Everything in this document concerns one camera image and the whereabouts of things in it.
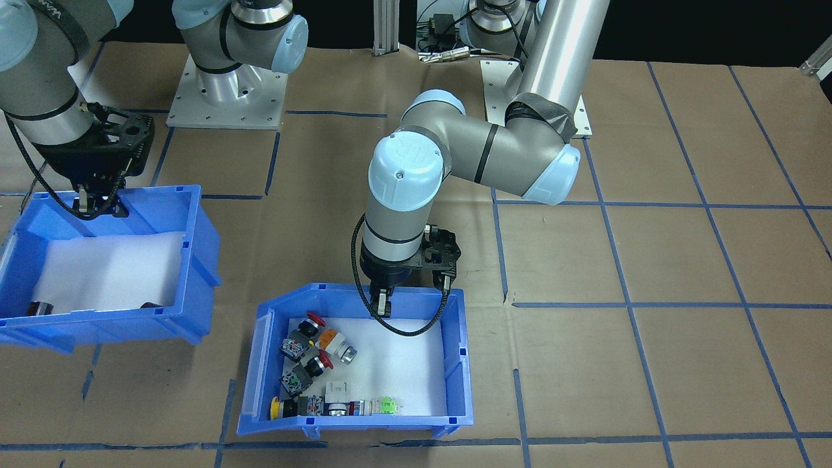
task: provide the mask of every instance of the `metal mounting plate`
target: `metal mounting plate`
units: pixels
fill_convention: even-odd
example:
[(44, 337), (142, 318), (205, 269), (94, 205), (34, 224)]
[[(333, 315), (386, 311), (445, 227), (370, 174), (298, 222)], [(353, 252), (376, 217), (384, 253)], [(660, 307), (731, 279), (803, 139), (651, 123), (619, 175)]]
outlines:
[[(518, 63), (509, 60), (482, 60), (479, 63), (483, 72), (483, 92), (485, 94), (485, 112), (488, 121), (498, 125), (505, 125), (506, 107), (514, 96), (514, 92), (507, 92), (507, 81)], [(583, 96), (578, 98), (577, 109), (574, 114), (577, 133), (573, 138), (592, 136), (592, 125), (589, 124), (587, 108), (583, 104)]]
[(188, 56), (167, 116), (167, 126), (278, 130), (289, 76), (264, 68), (258, 68), (257, 72), (262, 83), (244, 97), (236, 102), (212, 104), (202, 96), (196, 84), (196, 66)]

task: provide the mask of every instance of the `grid line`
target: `grid line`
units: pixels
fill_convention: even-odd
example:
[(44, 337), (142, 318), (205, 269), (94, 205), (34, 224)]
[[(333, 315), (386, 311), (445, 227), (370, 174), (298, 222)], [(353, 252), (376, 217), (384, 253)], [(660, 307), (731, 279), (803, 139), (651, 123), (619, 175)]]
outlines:
[[(656, 72), (653, 70), (653, 66), (650, 62), (646, 62), (647, 69), (650, 72), (650, 76), (652, 77), (653, 83), (656, 86), (656, 91), (659, 94), (659, 98), (661, 99), (661, 105), (665, 108), (665, 113), (667, 114), (667, 119), (670, 121), (671, 127), (673, 128), (673, 132), (676, 135), (676, 140), (679, 142), (679, 148), (681, 149), (682, 156), (685, 158), (685, 163), (688, 166), (688, 170), (691, 172), (691, 177), (693, 178), (693, 182), (696, 185), (696, 190), (699, 192), (699, 196), (702, 200), (702, 204), (706, 205), (707, 200), (705, 197), (705, 193), (702, 190), (702, 186), (699, 183), (699, 177), (696, 176), (696, 171), (694, 170), (693, 163), (691, 162), (691, 158), (687, 153), (687, 149), (685, 147), (685, 143), (682, 141), (681, 134), (679, 133), (679, 128), (676, 126), (676, 121), (673, 118), (671, 113), (671, 109), (667, 104), (667, 100), (665, 99), (664, 92), (661, 90), (661, 85), (659, 84), (659, 80), (656, 77)], [(762, 338), (760, 336), (759, 331), (757, 330), (757, 325), (754, 321), (754, 317), (751, 315), (751, 309), (748, 306), (748, 302), (745, 299), (745, 293), (742, 290), (742, 286), (740, 285), (740, 280), (736, 275), (736, 271), (734, 269), (734, 265), (731, 262), (731, 259), (728, 255), (728, 251), (726, 249), (725, 243), (722, 240), (722, 235), (720, 234), (719, 228), (716, 226), (716, 220), (714, 219), (714, 215), (711, 212), (711, 208), (705, 206), (705, 213), (708, 216), (708, 221), (711, 223), (711, 228), (713, 229), (714, 235), (716, 236), (716, 241), (720, 245), (720, 250), (722, 250), (722, 256), (725, 258), (726, 265), (728, 266), (728, 271), (731, 276), (731, 280), (734, 282), (734, 286), (736, 287), (737, 293), (740, 295), (740, 302), (745, 309), (745, 316), (748, 318), (749, 326), (751, 327), (751, 331), (754, 333), (754, 338), (757, 341), (757, 346), (760, 348), (760, 354), (763, 357), (763, 361), (765, 362), (765, 367), (768, 369), (769, 377), (771, 378), (771, 383), (774, 385), (774, 388), (777, 392), (777, 396), (780, 399), (780, 404), (783, 406), (783, 411), (785, 413), (786, 419), (789, 421), (789, 426), (791, 427), (792, 435), (797, 442), (797, 446), (800, 449), (800, 454), (803, 456), (803, 461), (806, 465), (806, 468), (811, 468), (812, 462), (809, 460), (809, 455), (806, 453), (806, 448), (803, 444), (803, 440), (800, 438), (800, 433), (797, 431), (797, 425), (795, 423), (795, 418), (791, 414), (791, 410), (789, 409), (789, 405), (785, 400), (783, 395), (783, 391), (780, 389), (780, 382), (777, 380), (777, 375), (775, 374), (774, 367), (771, 364), (769, 359), (768, 352), (765, 350), (765, 345), (763, 344)]]
[(228, 422), (231, 419), (231, 404), (234, 402), (234, 390), (236, 387), (236, 380), (228, 380), (228, 393), (225, 396), (225, 410), (222, 413), (222, 428), (220, 429), (220, 439), (217, 441), (214, 468), (222, 467), (222, 453), (225, 449), (225, 436), (228, 434)]
[(497, 191), (491, 189), (491, 203), (494, 212), (494, 234), (497, 236), (497, 259), (500, 263), (500, 281), (503, 284), (503, 303), (508, 299), (508, 274), (506, 273), (506, 255), (503, 250), (503, 231), (500, 229), (500, 211), (497, 204)]
[(518, 419), (520, 423), (520, 446), (522, 447), (522, 461), (525, 468), (532, 468), (532, 456), (528, 451), (528, 431), (526, 429), (526, 408), (522, 401), (522, 386), (520, 385), (520, 370), (514, 369), (514, 395), (518, 403)]
[[(498, 205), (539, 205), (547, 206), (545, 203), (532, 200), (504, 200), (494, 201)], [(599, 207), (601, 202), (588, 200), (564, 200), (558, 203), (567, 207)], [(736, 210), (817, 210), (830, 211), (832, 205), (762, 205), (751, 203), (676, 203), (676, 202), (603, 202), (608, 207), (654, 207), (654, 208), (719, 208)]]
[(84, 88), (87, 87), (87, 83), (90, 82), (92, 72), (95, 71), (96, 65), (98, 65), (98, 59), (102, 57), (102, 53), (104, 52), (104, 46), (106, 46), (106, 42), (99, 42), (98, 50), (96, 51), (96, 56), (92, 59), (92, 63), (90, 64), (90, 67), (87, 69), (87, 74), (84, 75), (84, 79), (81, 81), (81, 86), (78, 87), (78, 90), (82, 94), (84, 93)]
[[(804, 439), (832, 439), (832, 432), (801, 432)], [(791, 432), (736, 432), (715, 434), (670, 434), (671, 442), (702, 441), (766, 441), (772, 439), (793, 439)], [(530, 446), (564, 446), (581, 444), (641, 444), (661, 442), (660, 436), (596, 436), (596, 437), (530, 437)], [(395, 443), (382, 443), (367, 448), (409, 448), (409, 447), (445, 447), (445, 446), (519, 446), (521, 442), (514, 438), (499, 439), (460, 439), (441, 441), (436, 439), (410, 439)], [(4, 451), (135, 451), (135, 450), (285, 450), (285, 449), (319, 449), (326, 448), (326, 441), (272, 441), (272, 442), (186, 442), (183, 444), (135, 446), (113, 445), (104, 443), (63, 443), (63, 444), (0, 444)]]
[(636, 309), (672, 308), (731, 308), (748, 306), (751, 309), (832, 309), (832, 304), (788, 304), (769, 302), (513, 302), (518, 309), (608, 309), (632, 306)]
[(167, 150), (171, 147), (171, 140), (173, 139), (173, 132), (176, 129), (174, 127), (170, 127), (167, 129), (167, 138), (165, 138), (165, 144), (161, 148), (161, 153), (159, 154), (159, 162), (156, 163), (156, 170), (153, 172), (153, 178), (151, 179), (151, 187), (155, 187), (156, 183), (159, 182), (159, 174), (161, 174), (161, 165), (165, 163), (165, 157), (167, 156)]
[(598, 195), (598, 201), (601, 207), (601, 214), (604, 218), (604, 227), (607, 229), (607, 237), (610, 241), (610, 249), (612, 250), (612, 259), (616, 264), (616, 271), (618, 273), (618, 281), (621, 283), (624, 301), (626, 303), (627, 315), (630, 318), (630, 326), (632, 327), (632, 334), (636, 339), (636, 348), (638, 349), (638, 357), (641, 361), (641, 368), (644, 371), (644, 378), (647, 383), (647, 390), (650, 393), (650, 401), (653, 405), (653, 412), (656, 414), (656, 423), (659, 427), (659, 435), (661, 437), (661, 446), (665, 451), (665, 458), (667, 459), (668, 468), (673, 468), (673, 454), (671, 453), (671, 444), (667, 439), (667, 430), (665, 428), (664, 418), (661, 417), (661, 408), (659, 407), (659, 399), (656, 396), (656, 388), (653, 386), (653, 377), (650, 373), (650, 366), (647, 363), (647, 356), (644, 352), (644, 344), (641, 342), (641, 333), (638, 331), (638, 322), (636, 320), (636, 313), (633, 311), (630, 302), (630, 292), (626, 286), (626, 279), (624, 278), (624, 270), (622, 268), (621, 258), (618, 256), (618, 248), (616, 247), (615, 237), (612, 235), (612, 224), (610, 217), (607, 214), (607, 206), (604, 204), (604, 196), (601, 193), (601, 184), (598, 181), (598, 175), (595, 172), (595, 164), (592, 162), (592, 152), (589, 149), (589, 142), (586, 138), (583, 139), (583, 149), (587, 154), (587, 164), (589, 172), (592, 174), (592, 183), (595, 184), (595, 192)]
[(789, 172), (786, 171), (785, 164), (783, 164), (783, 160), (780, 159), (780, 154), (777, 152), (774, 143), (769, 138), (769, 133), (765, 130), (763, 126), (763, 122), (760, 120), (760, 117), (757, 115), (757, 111), (754, 109), (754, 106), (751, 105), (751, 100), (748, 98), (748, 95), (745, 94), (745, 89), (740, 84), (740, 79), (734, 73), (733, 67), (728, 67), (728, 71), (730, 72), (731, 77), (734, 78), (734, 83), (736, 83), (736, 87), (740, 90), (740, 94), (742, 94), (742, 98), (745, 99), (745, 104), (748, 106), (748, 110), (751, 111), (751, 116), (754, 117), (754, 120), (757, 122), (757, 127), (760, 128), (760, 131), (763, 132), (763, 137), (765, 137), (765, 142), (769, 144), (769, 149), (771, 150), (771, 154), (775, 157), (777, 161), (777, 165), (780, 167), (780, 170), (783, 172), (783, 177), (789, 183), (789, 187), (791, 191), (795, 194), (795, 198), (797, 199), (797, 203), (800, 205), (800, 208), (803, 210), (803, 213), (806, 215), (806, 219), (809, 220), (809, 224), (812, 226), (812, 229), (815, 231), (815, 235), (820, 240), (820, 243), (823, 244), (824, 249), (826, 250), (826, 256), (832, 259), (832, 254), (830, 254), (830, 248), (826, 245), (826, 241), (824, 241), (823, 235), (820, 234), (820, 229), (815, 224), (815, 220), (812, 219), (812, 215), (809, 214), (809, 210), (806, 209), (806, 205), (803, 203), (803, 197), (797, 192), (797, 186), (794, 182), (792, 182), (791, 177), (789, 176)]

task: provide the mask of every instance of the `metal cylinder component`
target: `metal cylinder component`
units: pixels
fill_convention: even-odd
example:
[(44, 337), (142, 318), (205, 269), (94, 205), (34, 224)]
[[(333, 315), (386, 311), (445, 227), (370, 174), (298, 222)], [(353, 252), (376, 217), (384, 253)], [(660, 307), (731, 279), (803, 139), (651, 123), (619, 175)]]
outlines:
[(202, 86), (202, 96), (217, 104), (243, 99), (261, 82), (260, 74), (251, 65), (242, 65), (227, 73), (208, 73), (197, 69), (197, 83)]
[(303, 17), (290, 14), (270, 23), (275, 27), (262, 27), (233, 21), (230, 16), (230, 9), (226, 9), (210, 20), (181, 30), (197, 67), (226, 73), (244, 63), (272, 72), (292, 73), (300, 65), (309, 40), (309, 25)]
[(560, 0), (547, 7), (518, 92), (575, 112), (609, 0)]
[(370, 253), (387, 261), (416, 253), (444, 176), (442, 152), (429, 137), (398, 131), (379, 142), (368, 175), (364, 246)]
[(231, 4), (231, 13), (249, 24), (271, 24), (292, 14), (291, 0), (237, 0)]
[[(417, 102), (402, 123), (427, 128), (447, 145), (454, 176), (551, 204), (572, 187), (578, 161), (568, 155), (558, 159), (565, 145), (548, 123), (514, 118), (500, 127), (466, 117), (447, 101)], [(546, 190), (551, 196), (542, 197)]]
[(49, 118), (24, 120), (11, 117), (30, 142), (39, 145), (61, 145), (74, 142), (92, 126), (92, 114), (81, 109), (83, 98), (78, 94), (65, 111)]
[(515, 25), (521, 23), (527, 11), (527, 4), (525, 0), (468, 0), (468, 10), (476, 8), (476, 11), (471, 13), (471, 19), (485, 32), (508, 31), (512, 35), (512, 21)]

